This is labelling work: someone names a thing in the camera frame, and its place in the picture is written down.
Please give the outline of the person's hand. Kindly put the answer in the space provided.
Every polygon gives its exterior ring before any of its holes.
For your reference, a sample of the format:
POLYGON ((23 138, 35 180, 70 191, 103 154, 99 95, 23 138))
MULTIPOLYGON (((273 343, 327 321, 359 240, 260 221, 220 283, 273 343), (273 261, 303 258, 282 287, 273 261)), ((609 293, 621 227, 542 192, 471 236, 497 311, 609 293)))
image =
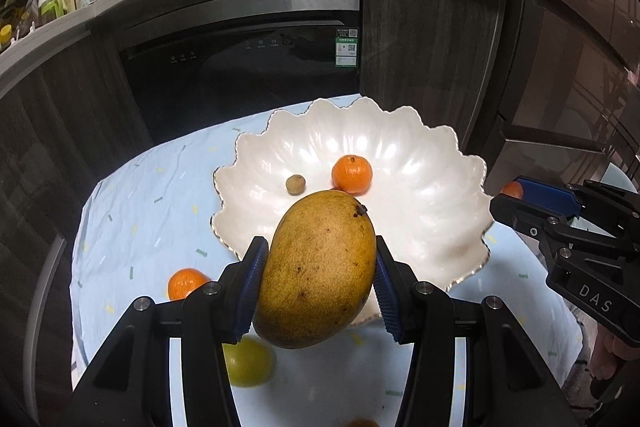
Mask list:
POLYGON ((617 369, 618 361, 638 360, 640 349, 633 348, 599 324, 596 341, 589 360, 589 372, 597 381, 608 381, 617 369))

